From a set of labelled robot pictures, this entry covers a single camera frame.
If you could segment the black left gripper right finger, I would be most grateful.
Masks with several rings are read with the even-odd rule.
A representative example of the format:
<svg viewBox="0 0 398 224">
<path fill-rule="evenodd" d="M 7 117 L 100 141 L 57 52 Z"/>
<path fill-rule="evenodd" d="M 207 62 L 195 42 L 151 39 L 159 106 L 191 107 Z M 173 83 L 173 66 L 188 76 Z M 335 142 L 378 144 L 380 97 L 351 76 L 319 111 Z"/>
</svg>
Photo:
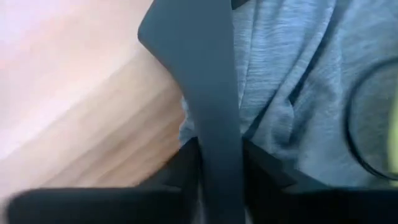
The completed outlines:
<svg viewBox="0 0 398 224">
<path fill-rule="evenodd" d="M 302 224 L 307 208 L 295 198 L 323 189 L 323 184 L 243 141 L 245 198 L 252 224 Z"/>
</svg>

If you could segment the grey heathered t-shirt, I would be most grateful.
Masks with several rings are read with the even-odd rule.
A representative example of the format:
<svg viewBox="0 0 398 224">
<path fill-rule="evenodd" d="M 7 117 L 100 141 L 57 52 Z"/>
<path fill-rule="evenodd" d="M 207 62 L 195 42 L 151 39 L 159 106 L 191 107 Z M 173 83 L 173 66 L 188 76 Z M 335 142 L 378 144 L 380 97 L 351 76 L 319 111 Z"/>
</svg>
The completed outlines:
<svg viewBox="0 0 398 224">
<path fill-rule="evenodd" d="M 385 187 L 351 157 L 343 112 L 356 89 L 352 137 L 386 170 L 398 0 L 249 0 L 233 24 L 241 132 L 324 184 Z"/>
</svg>

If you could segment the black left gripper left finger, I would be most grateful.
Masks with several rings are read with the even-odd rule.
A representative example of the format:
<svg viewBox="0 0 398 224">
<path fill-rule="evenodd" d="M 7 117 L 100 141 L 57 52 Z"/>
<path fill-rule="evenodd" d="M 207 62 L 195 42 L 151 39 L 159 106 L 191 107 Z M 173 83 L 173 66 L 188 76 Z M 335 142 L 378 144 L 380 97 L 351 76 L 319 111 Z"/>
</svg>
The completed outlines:
<svg viewBox="0 0 398 224">
<path fill-rule="evenodd" d="M 201 224 L 200 164 L 198 139 L 192 138 L 140 183 L 151 192 L 139 224 Z"/>
</svg>

